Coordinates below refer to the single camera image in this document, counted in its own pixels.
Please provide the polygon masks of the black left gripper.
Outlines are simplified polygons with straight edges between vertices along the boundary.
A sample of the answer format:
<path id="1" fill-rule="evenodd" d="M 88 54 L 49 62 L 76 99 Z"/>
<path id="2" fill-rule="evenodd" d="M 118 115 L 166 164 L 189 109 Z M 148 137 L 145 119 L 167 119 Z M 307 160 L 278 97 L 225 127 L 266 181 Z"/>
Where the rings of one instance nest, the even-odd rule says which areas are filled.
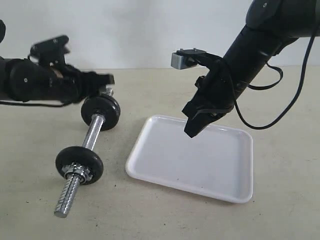
<path id="1" fill-rule="evenodd" d="M 78 104 L 85 99 L 83 83 L 88 88 L 99 88 L 99 95 L 112 95 L 115 78 L 111 73 L 81 72 L 70 64 L 58 64 L 44 68 L 50 73 L 45 101 Z"/>

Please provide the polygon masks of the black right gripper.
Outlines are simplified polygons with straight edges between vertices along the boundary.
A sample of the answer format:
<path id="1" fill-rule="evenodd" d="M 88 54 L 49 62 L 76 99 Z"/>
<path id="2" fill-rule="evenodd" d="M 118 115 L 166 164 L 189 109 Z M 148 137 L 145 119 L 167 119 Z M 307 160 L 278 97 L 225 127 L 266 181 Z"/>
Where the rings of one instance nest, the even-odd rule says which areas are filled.
<path id="1" fill-rule="evenodd" d="M 184 106 L 187 116 L 184 132 L 193 138 L 213 122 L 234 108 L 232 71 L 225 59 L 197 59 L 197 64 L 209 69 L 207 75 L 196 81 L 197 92 Z"/>

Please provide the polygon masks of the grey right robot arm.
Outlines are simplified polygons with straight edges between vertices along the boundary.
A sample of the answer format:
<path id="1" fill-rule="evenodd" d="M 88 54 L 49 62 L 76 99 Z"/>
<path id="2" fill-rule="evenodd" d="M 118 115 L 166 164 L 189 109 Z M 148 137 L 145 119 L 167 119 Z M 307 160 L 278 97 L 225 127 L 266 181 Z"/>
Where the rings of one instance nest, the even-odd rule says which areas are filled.
<path id="1" fill-rule="evenodd" d="M 184 67 L 201 65 L 209 70 L 197 79 L 197 91 L 183 108 L 185 133 L 193 138 L 238 109 L 237 99 L 273 56 L 299 38 L 313 41 L 319 34 L 319 1 L 255 0 L 243 29 L 223 57 L 203 50 L 178 50 Z"/>

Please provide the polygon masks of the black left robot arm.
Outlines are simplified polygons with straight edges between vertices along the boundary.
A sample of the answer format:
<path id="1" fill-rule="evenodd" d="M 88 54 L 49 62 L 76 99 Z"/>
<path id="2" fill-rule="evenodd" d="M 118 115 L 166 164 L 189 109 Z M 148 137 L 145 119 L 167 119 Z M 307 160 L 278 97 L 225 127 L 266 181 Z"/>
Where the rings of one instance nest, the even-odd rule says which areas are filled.
<path id="1" fill-rule="evenodd" d="M 58 108 L 78 104 L 113 85 L 111 73 L 81 71 L 65 61 L 69 37 L 58 35 L 33 44 L 26 58 L 0 59 L 0 103 L 7 106 Z"/>

